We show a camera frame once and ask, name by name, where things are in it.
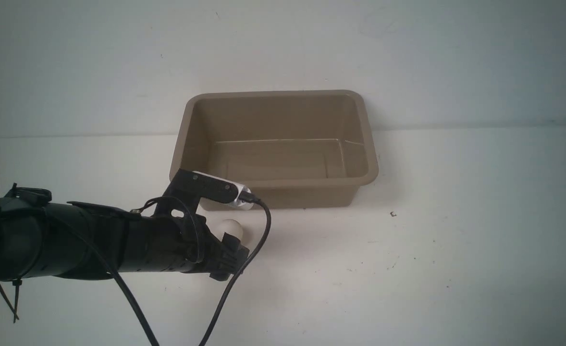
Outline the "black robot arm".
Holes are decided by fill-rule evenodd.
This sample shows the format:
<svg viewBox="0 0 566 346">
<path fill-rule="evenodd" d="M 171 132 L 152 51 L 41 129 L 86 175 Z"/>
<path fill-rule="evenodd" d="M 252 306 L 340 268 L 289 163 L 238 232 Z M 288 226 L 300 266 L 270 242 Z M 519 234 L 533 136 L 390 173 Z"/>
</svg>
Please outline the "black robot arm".
<svg viewBox="0 0 566 346">
<path fill-rule="evenodd" d="M 70 201 L 13 187 L 0 198 L 0 281 L 54 276 L 109 280 L 119 273 L 207 273 L 226 281 L 249 255 L 238 236 L 217 238 L 188 194 L 148 201 L 154 214 Z"/>
</svg>

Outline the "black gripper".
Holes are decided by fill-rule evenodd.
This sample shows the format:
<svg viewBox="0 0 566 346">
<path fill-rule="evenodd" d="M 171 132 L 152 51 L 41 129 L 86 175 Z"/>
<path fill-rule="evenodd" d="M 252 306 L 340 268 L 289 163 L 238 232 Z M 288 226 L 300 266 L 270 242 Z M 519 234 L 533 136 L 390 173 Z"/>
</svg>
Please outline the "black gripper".
<svg viewBox="0 0 566 346">
<path fill-rule="evenodd" d="M 224 235 L 220 241 L 209 230 L 206 217 L 158 215 L 156 217 L 156 264 L 158 270 L 209 273 L 216 281 L 227 281 L 230 270 L 223 264 L 243 265 L 250 250 L 239 239 Z"/>
</svg>

